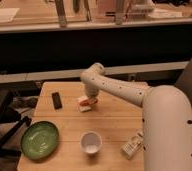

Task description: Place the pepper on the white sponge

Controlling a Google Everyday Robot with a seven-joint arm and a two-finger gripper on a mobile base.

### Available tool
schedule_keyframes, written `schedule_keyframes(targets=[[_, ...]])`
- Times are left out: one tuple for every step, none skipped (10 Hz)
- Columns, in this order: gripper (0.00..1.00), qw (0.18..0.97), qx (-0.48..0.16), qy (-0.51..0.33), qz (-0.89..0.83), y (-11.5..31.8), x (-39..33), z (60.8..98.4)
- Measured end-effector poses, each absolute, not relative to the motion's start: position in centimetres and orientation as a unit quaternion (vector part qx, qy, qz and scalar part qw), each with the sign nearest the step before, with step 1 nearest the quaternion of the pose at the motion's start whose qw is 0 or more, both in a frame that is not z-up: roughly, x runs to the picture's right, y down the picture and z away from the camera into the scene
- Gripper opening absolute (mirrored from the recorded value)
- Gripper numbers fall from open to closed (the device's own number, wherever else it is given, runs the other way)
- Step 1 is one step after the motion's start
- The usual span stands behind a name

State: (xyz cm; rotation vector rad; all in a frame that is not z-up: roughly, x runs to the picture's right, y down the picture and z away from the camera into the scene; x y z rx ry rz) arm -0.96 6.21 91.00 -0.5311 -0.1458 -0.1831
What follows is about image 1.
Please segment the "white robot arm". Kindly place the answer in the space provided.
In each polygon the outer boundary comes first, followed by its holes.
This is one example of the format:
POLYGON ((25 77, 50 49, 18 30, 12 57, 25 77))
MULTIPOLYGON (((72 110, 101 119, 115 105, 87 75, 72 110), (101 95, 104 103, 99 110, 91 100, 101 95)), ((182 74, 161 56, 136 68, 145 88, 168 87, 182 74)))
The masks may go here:
POLYGON ((100 63, 80 79, 90 99, 104 91, 142 108, 144 171, 192 171, 192 105, 183 91, 108 78, 100 63))

